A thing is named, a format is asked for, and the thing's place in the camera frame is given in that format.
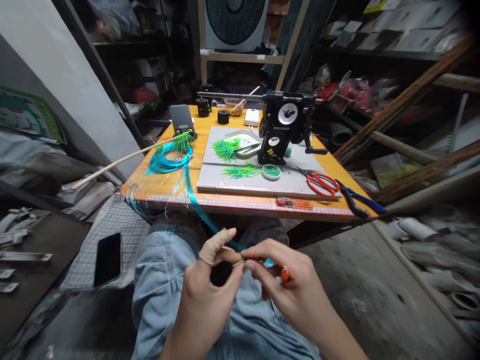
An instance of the black phone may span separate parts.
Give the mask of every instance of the black phone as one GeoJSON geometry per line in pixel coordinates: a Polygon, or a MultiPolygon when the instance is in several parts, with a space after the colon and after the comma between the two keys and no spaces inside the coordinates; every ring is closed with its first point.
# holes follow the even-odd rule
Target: black phone
{"type": "Polygon", "coordinates": [[[101,239],[97,244],[93,286],[100,287],[122,274],[122,236],[119,232],[101,239]]]}

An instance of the red scissors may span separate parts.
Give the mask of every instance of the red scissors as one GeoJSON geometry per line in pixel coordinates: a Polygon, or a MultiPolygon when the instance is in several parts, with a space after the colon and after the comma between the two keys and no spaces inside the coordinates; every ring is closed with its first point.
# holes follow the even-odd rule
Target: red scissors
{"type": "Polygon", "coordinates": [[[320,174],[320,173],[312,173],[311,171],[303,170],[296,166],[300,172],[306,176],[306,182],[310,189],[312,189],[314,192],[316,192],[318,195],[321,195],[326,198],[333,198],[335,196],[335,193],[340,190],[340,185],[332,179],[330,176],[320,174]],[[325,189],[328,193],[319,191],[318,187],[321,187],[322,189],[325,189]]]}

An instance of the gray cloth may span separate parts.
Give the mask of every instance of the gray cloth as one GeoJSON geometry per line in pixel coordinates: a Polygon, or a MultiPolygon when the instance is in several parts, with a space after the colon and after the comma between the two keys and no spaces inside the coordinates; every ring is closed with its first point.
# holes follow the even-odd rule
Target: gray cloth
{"type": "Polygon", "coordinates": [[[100,209],[60,289],[93,289],[98,242],[116,233],[121,234],[121,275],[102,289],[122,289],[132,284],[135,265],[149,227],[149,224],[125,203],[120,193],[113,194],[100,209]]]}

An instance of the blue pliers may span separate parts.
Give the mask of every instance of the blue pliers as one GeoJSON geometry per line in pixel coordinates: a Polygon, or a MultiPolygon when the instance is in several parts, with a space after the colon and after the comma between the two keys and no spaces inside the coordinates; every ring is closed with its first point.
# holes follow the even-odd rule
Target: blue pliers
{"type": "Polygon", "coordinates": [[[355,191],[353,191],[349,187],[345,187],[340,181],[335,179],[335,181],[340,185],[340,192],[341,194],[345,197],[346,203],[348,204],[349,209],[351,212],[355,215],[358,216],[360,219],[367,219],[370,214],[366,210],[362,210],[354,201],[354,198],[360,201],[361,203],[364,203],[367,205],[370,209],[372,209],[374,212],[376,212],[379,215],[383,215],[387,213],[387,210],[380,205],[378,202],[375,202],[373,200],[370,200],[369,198],[366,198],[365,196],[362,196],[355,191]]]}

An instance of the metal bracket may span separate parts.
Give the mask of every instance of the metal bracket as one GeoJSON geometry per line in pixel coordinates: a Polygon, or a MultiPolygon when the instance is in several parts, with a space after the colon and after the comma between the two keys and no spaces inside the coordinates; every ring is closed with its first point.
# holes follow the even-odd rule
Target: metal bracket
{"type": "Polygon", "coordinates": [[[38,263],[47,262],[52,257],[50,253],[40,252],[16,252],[16,251],[1,251],[0,261],[5,262],[28,262],[38,263]]]}
{"type": "Polygon", "coordinates": [[[20,244],[23,237],[27,236],[28,233],[29,231],[27,229],[22,229],[0,234],[0,248],[20,244]]]}
{"type": "Polygon", "coordinates": [[[18,285],[18,282],[0,283],[0,293],[11,293],[18,285]]]}
{"type": "Polygon", "coordinates": [[[11,277],[15,272],[15,269],[5,269],[5,270],[0,270],[0,279],[8,279],[11,277]]]}

